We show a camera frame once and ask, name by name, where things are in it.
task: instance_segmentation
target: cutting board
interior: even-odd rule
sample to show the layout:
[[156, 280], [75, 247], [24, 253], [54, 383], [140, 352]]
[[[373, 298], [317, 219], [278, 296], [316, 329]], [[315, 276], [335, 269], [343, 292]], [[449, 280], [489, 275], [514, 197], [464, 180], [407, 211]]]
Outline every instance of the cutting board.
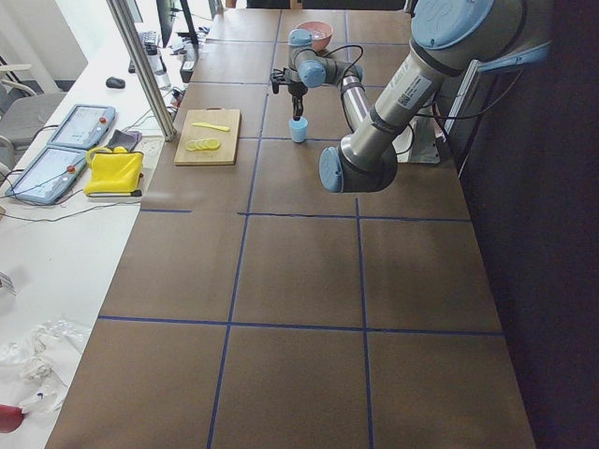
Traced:
[[[237, 156], [237, 137], [240, 132], [241, 112], [239, 109], [189, 109], [175, 153], [176, 166], [232, 166]], [[228, 126], [228, 132], [192, 123], [205, 122]], [[198, 138], [218, 138], [221, 147], [214, 151], [187, 150], [187, 142]]]

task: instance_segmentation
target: blue cup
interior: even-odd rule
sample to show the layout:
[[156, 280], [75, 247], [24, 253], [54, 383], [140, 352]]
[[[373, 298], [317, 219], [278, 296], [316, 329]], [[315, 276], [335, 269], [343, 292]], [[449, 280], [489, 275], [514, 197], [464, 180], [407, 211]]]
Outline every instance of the blue cup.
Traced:
[[299, 117], [299, 120], [289, 120], [289, 132], [291, 140], [301, 143], [306, 139], [308, 133], [308, 120], [305, 117]]

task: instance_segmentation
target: pink bowl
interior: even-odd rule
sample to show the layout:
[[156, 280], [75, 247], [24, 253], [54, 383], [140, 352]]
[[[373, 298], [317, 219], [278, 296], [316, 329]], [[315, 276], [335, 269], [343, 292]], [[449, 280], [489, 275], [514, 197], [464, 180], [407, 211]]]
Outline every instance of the pink bowl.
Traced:
[[308, 30], [312, 35], [312, 48], [315, 51], [324, 50], [333, 37], [333, 27], [325, 22], [304, 22], [297, 28]]

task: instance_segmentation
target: computer mouse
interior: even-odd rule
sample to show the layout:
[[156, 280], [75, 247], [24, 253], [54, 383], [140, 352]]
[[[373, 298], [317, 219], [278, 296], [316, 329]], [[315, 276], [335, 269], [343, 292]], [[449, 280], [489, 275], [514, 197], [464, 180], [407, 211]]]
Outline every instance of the computer mouse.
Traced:
[[124, 80], [121, 80], [120, 78], [110, 77], [106, 80], [106, 87], [110, 87], [111, 89], [123, 89]]

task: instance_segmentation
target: yellow bag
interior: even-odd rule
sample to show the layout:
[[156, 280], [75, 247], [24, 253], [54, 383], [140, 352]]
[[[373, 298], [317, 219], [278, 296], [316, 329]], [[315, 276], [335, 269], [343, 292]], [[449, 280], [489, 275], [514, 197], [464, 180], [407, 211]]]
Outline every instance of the yellow bag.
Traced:
[[87, 196], [141, 196], [142, 152], [96, 147], [87, 152], [86, 160], [92, 170], [92, 178], [83, 188]]

